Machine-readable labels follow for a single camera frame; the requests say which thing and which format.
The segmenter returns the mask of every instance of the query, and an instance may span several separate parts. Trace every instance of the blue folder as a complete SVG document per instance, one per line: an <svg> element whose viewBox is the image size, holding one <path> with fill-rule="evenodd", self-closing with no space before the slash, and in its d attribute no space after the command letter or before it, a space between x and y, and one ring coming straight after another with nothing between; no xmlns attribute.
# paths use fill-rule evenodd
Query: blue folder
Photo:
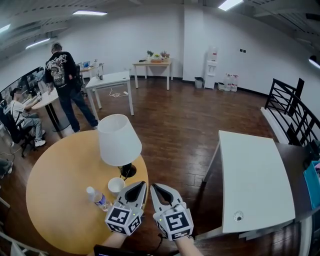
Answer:
<svg viewBox="0 0 320 256"><path fill-rule="evenodd" d="M315 166L319 163L320 161L312 161L309 167L303 172L309 190L312 209L320 206L320 182L315 169Z"/></svg>

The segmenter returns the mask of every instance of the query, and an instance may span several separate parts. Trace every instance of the round wooden table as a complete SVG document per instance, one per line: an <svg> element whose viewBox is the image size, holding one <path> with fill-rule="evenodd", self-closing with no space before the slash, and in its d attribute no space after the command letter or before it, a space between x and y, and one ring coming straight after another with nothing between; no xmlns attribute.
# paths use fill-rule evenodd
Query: round wooden table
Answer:
<svg viewBox="0 0 320 256"><path fill-rule="evenodd" d="M145 181L149 186L143 158L133 164L136 174L125 185ZM118 167L100 157L98 131L82 131L56 142L35 163L27 182L26 206L34 227L62 251L92 252L111 231L105 224L106 213L89 201L86 188L98 189L113 202L108 182L119 176Z"/></svg>

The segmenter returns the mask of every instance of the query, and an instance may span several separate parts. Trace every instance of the white wall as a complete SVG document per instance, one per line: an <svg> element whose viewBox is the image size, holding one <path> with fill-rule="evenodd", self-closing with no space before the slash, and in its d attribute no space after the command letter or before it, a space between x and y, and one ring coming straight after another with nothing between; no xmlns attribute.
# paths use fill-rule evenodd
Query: white wall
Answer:
<svg viewBox="0 0 320 256"><path fill-rule="evenodd" d="M23 53L1 63L0 91L26 73L38 67L44 67L51 57L50 47L43 45L30 48Z"/></svg>
<svg viewBox="0 0 320 256"><path fill-rule="evenodd" d="M173 58L173 76L182 77L184 50L184 10L182 5L140 6L94 17L98 22L80 23L59 36L63 49L74 61L105 63L104 72L133 68L132 63L146 58L147 50L167 51ZM138 67L138 75L144 75ZM150 76L166 76L161 67L152 68Z"/></svg>
<svg viewBox="0 0 320 256"><path fill-rule="evenodd" d="M206 51L212 45L219 48L217 81L223 81L225 73L237 74L240 87L268 94L273 78L292 86L302 78L302 101L320 119L320 70L309 64L311 54L258 20L209 7L152 5L75 22L58 41L76 63L97 58L105 63L106 73L113 73L132 68L147 50L166 50L174 59L173 75L194 81L203 76ZM0 90L44 66L50 55L48 45L39 46L2 64ZM149 74L165 75L162 68ZM143 68L138 68L138 75L144 75Z"/></svg>
<svg viewBox="0 0 320 256"><path fill-rule="evenodd" d="M226 73L235 74L239 75L240 87L268 94L273 78L294 86L299 77L314 75L308 71L312 69L308 63L310 53L292 38L258 20L208 7L189 6L184 14L184 20L192 24L184 28L184 38L192 41L185 42L184 65L203 67L208 46L218 47L217 82L223 82ZM197 36L192 38L195 28L199 28ZM192 81L203 75L203 69L191 66L183 71L184 80Z"/></svg>

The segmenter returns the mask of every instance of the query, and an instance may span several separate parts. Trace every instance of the ceiling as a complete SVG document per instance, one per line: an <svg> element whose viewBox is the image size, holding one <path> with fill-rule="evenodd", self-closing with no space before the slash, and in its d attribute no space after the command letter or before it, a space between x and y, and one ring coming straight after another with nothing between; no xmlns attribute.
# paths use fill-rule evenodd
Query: ceiling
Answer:
<svg viewBox="0 0 320 256"><path fill-rule="evenodd" d="M56 37L71 26L77 10L116 12L140 5L199 4L217 8L224 0L0 0L0 61L26 46ZM320 0L244 0L230 12L260 20L286 33L311 52L320 51Z"/></svg>

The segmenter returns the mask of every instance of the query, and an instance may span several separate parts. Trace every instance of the black chair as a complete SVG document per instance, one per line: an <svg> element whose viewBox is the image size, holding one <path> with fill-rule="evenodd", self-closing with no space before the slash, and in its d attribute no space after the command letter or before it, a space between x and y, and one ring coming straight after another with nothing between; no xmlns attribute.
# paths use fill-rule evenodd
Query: black chair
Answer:
<svg viewBox="0 0 320 256"><path fill-rule="evenodd" d="M5 114L4 109L0 107L0 122L3 123L5 128L9 131L12 141L16 144L22 141L20 145L22 148L21 156L24 158L24 152L28 145L31 145L33 151L36 151L35 147L35 137L30 135L30 131L32 130L32 126L27 127L25 129L22 128L21 123L23 121L15 122L11 112Z"/></svg>

